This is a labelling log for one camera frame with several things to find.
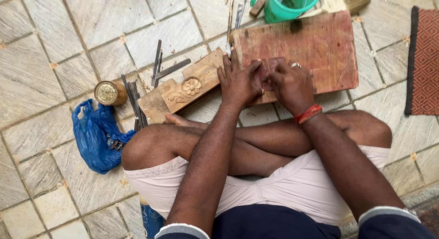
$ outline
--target doormat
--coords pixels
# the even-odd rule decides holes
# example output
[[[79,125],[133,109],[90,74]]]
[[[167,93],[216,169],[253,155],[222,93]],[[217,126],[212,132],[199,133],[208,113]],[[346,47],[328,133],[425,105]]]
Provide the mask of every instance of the doormat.
[[[411,14],[407,115],[439,115],[439,10],[416,6]]]

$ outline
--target silver ring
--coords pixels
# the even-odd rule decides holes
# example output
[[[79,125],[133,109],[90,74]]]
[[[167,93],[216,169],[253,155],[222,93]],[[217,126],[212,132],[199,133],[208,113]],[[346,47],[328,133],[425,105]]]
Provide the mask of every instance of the silver ring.
[[[297,66],[300,69],[302,68],[302,66],[298,62],[295,62],[295,63],[291,64],[291,68],[293,68],[294,66]]]

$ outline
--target tile floor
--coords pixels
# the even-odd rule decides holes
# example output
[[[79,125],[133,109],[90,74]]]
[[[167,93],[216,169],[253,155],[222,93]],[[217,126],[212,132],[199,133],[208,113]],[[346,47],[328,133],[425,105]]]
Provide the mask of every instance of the tile floor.
[[[326,112],[365,110],[391,127],[383,172],[409,207],[439,196],[438,119],[403,114],[410,10],[438,4],[372,0],[352,23],[359,87],[316,96]],[[264,23],[249,10],[245,27]],[[97,82],[120,82],[120,74],[146,94],[159,38],[163,68],[195,62],[224,47],[227,18],[223,0],[0,0],[0,237],[143,238],[136,191],[121,167],[106,175],[87,167],[72,110]],[[182,81],[181,70],[160,82],[169,78]],[[209,122],[220,103],[219,91],[183,116]],[[115,116],[121,130],[133,128],[129,102]],[[239,126],[291,117],[279,103],[265,104],[244,109]]]

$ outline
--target hand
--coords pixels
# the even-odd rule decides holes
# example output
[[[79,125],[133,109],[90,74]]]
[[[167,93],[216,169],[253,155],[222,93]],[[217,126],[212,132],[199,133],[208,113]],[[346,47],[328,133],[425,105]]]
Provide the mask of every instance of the hand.
[[[250,82],[253,71],[255,71],[262,62],[259,60],[258,62],[250,64],[246,69],[241,70],[239,68],[236,49],[232,47],[230,51],[232,63],[229,61],[227,52],[224,52],[222,56],[226,75],[223,74],[221,66],[217,68],[219,82],[221,83],[222,102],[242,108],[264,94],[262,88],[256,88],[252,86]]]
[[[269,74],[267,78],[274,88],[277,100],[294,116],[315,104],[311,75],[303,66],[291,68],[287,63],[280,62],[276,72]]]

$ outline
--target forearm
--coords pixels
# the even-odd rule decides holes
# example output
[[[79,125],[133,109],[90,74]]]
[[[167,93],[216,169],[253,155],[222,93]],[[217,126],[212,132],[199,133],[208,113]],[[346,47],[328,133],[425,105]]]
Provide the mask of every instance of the forearm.
[[[192,153],[167,224],[184,222],[210,235],[227,177],[240,110],[236,106],[221,104]]]
[[[376,206],[404,207],[381,172],[326,115],[316,115],[302,128],[356,219]]]

